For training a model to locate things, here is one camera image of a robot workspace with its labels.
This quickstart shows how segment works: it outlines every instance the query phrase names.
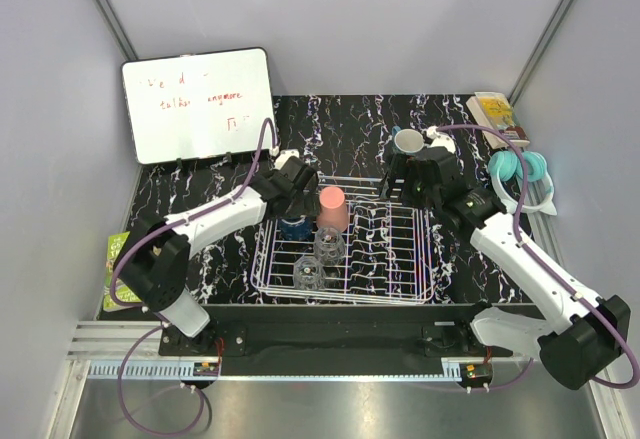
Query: metal floor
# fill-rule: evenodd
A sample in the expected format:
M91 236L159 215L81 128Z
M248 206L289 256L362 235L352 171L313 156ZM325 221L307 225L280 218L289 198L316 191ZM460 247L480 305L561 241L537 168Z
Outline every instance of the metal floor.
M496 364L496 383L516 374L514 364ZM173 385L128 381L134 417L160 431L191 422L198 401L184 390L149 399ZM451 384L431 384L455 390ZM434 392L404 383L258 383L220 381L205 390L213 418L188 437L225 439L396 438L602 438L588 388L569 391L536 365L523 382L505 391L472 394ZM89 380L71 437L150 437L122 418L113 380Z

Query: pink cup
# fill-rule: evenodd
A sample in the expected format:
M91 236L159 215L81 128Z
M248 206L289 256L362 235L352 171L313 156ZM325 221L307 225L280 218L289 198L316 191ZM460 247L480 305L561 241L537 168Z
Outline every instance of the pink cup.
M318 227L335 227L344 232L349 227L349 211L344 192L337 186L325 187L320 192L320 206L322 211L316 219Z

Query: whiteboard frame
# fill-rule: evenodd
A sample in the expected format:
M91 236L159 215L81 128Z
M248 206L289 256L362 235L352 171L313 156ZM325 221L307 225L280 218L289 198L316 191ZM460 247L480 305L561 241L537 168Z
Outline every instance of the whiteboard frame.
M133 133L133 122L131 120L131 112L129 110L129 98L127 96L127 88L125 86L125 81L124 81L124 67L127 64L137 64L137 63L141 63L141 62L159 61L159 60L162 60L162 59L179 59L181 57L209 56L209 55L212 55L212 54L224 54L224 53L229 53L229 52L242 52L242 51L252 51L252 50L261 50L262 52L264 52L264 56L265 56L265 60L266 60L266 67L267 67L267 78L268 78L268 82L269 82L269 96L271 97L271 119L273 120L273 124L274 124L274 128L275 128L276 137L274 139L277 142L278 141L278 128L277 128L277 125L276 125L275 110L273 108L273 90L272 90L272 87L271 87L271 69L269 68L269 53L267 52L267 50L265 48L260 47L260 46L251 46L251 47L242 47L242 48L239 48L239 49L225 49L223 51L185 53L185 54L178 54L178 55L173 55L173 56L161 56L161 57L152 57L152 58L148 58L148 59L138 59L138 60L132 60L132 61L125 61L120 66L120 77L122 78L122 90L124 91L124 102L125 102L125 105L127 107L127 117L129 118L129 128L131 130L131 139L133 141L133 148L134 148L134 152L135 152L135 155L136 155L136 161L138 161L138 164L141 164L141 165L167 164L167 163L178 162L178 161L183 161L183 160L184 161L188 161L188 160L194 160L194 159L209 159L209 158L213 158L213 157L222 157L222 156L228 154L228 152L224 152L224 153L221 153L221 154L213 154L213 155L209 155L209 156L176 157L174 159L167 159L166 161L161 161L161 162L142 162L140 160L140 156L138 154L138 148L136 147L136 140L135 140L135 136L134 136L134 133ZM270 146L268 141L263 141L261 150L264 151L266 149L269 149L270 147L271 146ZM247 149L246 151L236 151L236 152L233 152L233 154L243 154L243 153L246 153L246 152L254 152L254 151L255 151L255 148L252 148L252 149Z

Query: book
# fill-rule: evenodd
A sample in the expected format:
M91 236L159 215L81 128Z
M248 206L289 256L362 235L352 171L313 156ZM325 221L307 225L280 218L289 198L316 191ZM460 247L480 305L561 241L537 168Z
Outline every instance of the book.
M125 309L113 302L113 299L111 299L111 295L109 294L109 286L113 280L113 265L116 262L116 258L118 257L118 254L120 254L120 250L122 249L122 246L124 246L128 236L128 232L123 232L121 234L109 236L109 239L107 240L107 275L104 281L104 297L102 299L102 309L106 312ZM138 296L136 296L120 279L118 279L118 282L116 283L116 297L125 302L142 302L138 299Z
M498 92L476 92L467 101L467 107L478 125L500 131L507 139L518 147L527 147L529 138L524 129L516 122L516 116L507 97ZM499 137L484 132L492 149L507 147L507 143Z

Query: white wall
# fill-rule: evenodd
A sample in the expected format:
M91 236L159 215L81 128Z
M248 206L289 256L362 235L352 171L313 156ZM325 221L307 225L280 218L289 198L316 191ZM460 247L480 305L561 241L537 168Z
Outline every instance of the white wall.
M559 0L111 0L142 58L263 46L275 94L508 93Z
M0 436L42 437L137 165L123 62L92 0L0 0Z
M556 183L568 269L632 309L640 354L640 0L577 0L516 105ZM615 363L629 378L626 358ZM624 394L640 431L640 388Z

